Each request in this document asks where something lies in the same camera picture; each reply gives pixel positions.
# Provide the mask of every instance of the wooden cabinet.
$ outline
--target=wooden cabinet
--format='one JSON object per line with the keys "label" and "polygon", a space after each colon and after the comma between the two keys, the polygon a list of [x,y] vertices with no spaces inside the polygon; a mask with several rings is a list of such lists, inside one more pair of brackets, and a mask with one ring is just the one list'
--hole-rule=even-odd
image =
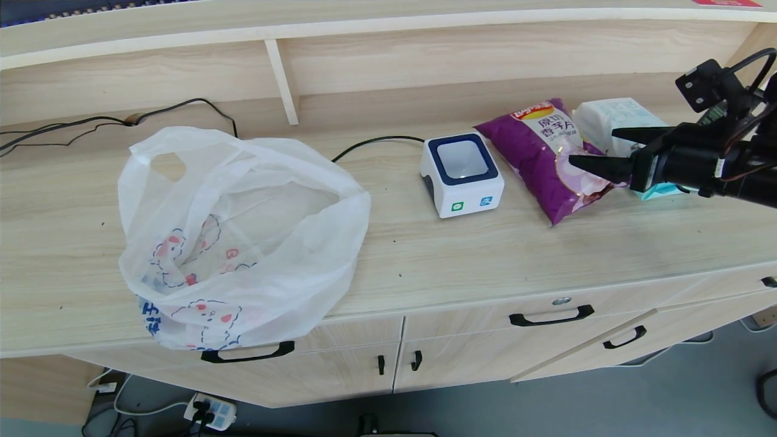
{"label": "wooden cabinet", "polygon": [[396,342],[137,374],[264,407],[288,407],[391,393],[398,350]]}
{"label": "wooden cabinet", "polygon": [[695,275],[611,285],[573,292],[494,302],[433,314],[408,316],[405,340],[443,337],[512,327],[510,316],[521,315],[540,322],[563,320],[588,312],[591,316],[630,313],[656,308],[667,299],[692,287],[702,278]]}
{"label": "wooden cabinet", "polygon": [[395,392],[508,379],[640,314],[404,341]]}
{"label": "wooden cabinet", "polygon": [[[398,316],[361,322],[324,324],[304,337],[295,338],[292,353],[298,355],[308,351],[397,342],[402,335],[401,331],[402,317]],[[277,348],[278,344],[268,344],[257,348],[242,348],[239,353],[244,356],[266,355]],[[135,346],[73,352],[68,356],[129,373],[207,364],[200,360],[198,351],[173,351],[153,341]]]}
{"label": "wooden cabinet", "polygon": [[777,303],[777,291],[756,292],[701,305],[654,310],[566,354],[518,374],[537,379],[618,365],[688,340]]}
{"label": "wooden cabinet", "polygon": [[777,278],[777,263],[757,264],[704,274],[702,280],[677,294],[664,305],[681,305],[766,290],[769,289],[767,284],[774,286],[768,278]]}

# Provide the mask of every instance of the white package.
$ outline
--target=white package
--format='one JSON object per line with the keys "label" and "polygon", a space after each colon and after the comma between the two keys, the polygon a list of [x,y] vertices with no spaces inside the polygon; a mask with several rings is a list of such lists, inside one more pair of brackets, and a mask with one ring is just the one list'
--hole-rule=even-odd
{"label": "white package", "polygon": [[630,97],[581,103],[572,112],[572,121],[584,140],[607,156],[626,157],[643,145],[612,136],[617,128],[668,126]]}
{"label": "white package", "polygon": [[[287,138],[164,128],[119,181],[119,268],[163,346],[221,350],[307,334],[350,287],[370,194]],[[175,154],[186,173],[151,168]]]}

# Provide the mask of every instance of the wooden shelf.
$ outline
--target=wooden shelf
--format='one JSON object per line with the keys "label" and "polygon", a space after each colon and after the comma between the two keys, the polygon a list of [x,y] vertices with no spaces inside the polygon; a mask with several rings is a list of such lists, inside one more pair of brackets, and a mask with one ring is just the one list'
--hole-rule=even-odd
{"label": "wooden shelf", "polygon": [[187,2],[53,19],[0,30],[0,68],[172,47],[461,26],[589,20],[777,22],[763,8],[690,0],[415,0]]}

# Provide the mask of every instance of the countertop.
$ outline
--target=countertop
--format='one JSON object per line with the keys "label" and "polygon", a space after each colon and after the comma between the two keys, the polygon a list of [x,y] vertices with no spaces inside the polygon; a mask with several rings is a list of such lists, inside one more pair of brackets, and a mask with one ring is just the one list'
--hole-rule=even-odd
{"label": "countertop", "polygon": [[[243,138],[293,136],[330,158],[366,138],[429,138],[471,131],[487,119],[403,126],[311,121],[305,128],[263,130],[250,121],[274,118],[281,126],[282,111],[247,107],[256,104],[225,107],[240,115]],[[325,112],[329,105],[320,107]],[[675,109],[674,115],[663,113],[667,121],[688,116],[685,108]],[[134,128],[101,128],[69,148],[20,148],[0,160],[3,357],[151,341],[117,267],[125,244],[116,184],[127,147],[174,124],[225,127],[206,107],[191,107]],[[66,130],[42,139],[72,136],[74,131]],[[695,195],[641,202],[616,190],[551,228],[523,183],[497,161],[505,176],[499,208],[441,220],[418,174],[418,144],[373,144],[344,157],[339,164],[370,191],[372,210],[351,290],[327,320],[402,315],[777,259],[777,246],[768,238],[776,210]]]}

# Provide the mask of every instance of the floor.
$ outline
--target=floor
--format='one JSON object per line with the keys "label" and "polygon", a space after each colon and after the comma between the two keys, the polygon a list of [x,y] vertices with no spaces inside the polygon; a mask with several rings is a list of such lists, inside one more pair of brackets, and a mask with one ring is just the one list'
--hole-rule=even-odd
{"label": "floor", "polygon": [[[527,381],[482,383],[327,404],[266,409],[238,404],[236,435],[268,432],[351,437],[364,412],[384,430],[436,432],[440,437],[600,436],[775,437],[777,421],[754,396],[755,378],[777,368],[777,329],[753,334],[740,323],[715,331],[708,344],[680,344],[649,364],[599,369]],[[777,381],[767,388],[777,407]],[[133,378],[121,406],[147,410],[188,400],[189,390]],[[95,421],[102,437],[113,423]],[[186,427],[183,408],[140,418],[140,437],[177,437]],[[121,435],[130,436],[131,432]]]}

